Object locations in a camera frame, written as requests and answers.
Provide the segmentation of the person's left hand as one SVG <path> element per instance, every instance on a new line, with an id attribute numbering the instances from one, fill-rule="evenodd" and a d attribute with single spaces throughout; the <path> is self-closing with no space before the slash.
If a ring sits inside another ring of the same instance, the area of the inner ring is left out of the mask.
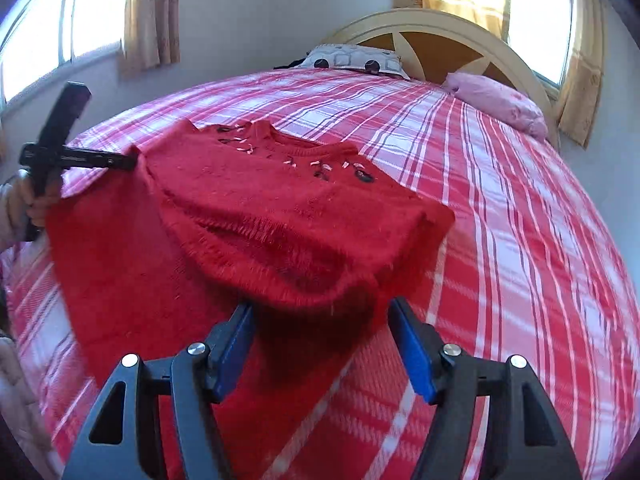
<path id="1" fill-rule="evenodd" d="M 14 231 L 24 231 L 28 222 L 44 228 L 49 210 L 61 199 L 62 186 L 61 171 L 54 170 L 47 176 L 44 191 L 37 196 L 32 177 L 25 169 L 18 170 L 9 190 L 9 218 Z"/>

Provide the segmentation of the left forearm light sleeve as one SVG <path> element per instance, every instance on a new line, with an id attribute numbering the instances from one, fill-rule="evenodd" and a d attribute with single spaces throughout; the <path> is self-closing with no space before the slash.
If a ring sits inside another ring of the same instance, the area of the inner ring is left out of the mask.
<path id="1" fill-rule="evenodd" d="M 12 177 L 1 185 L 0 252 L 24 240 L 27 205 L 22 193 L 22 179 Z"/>

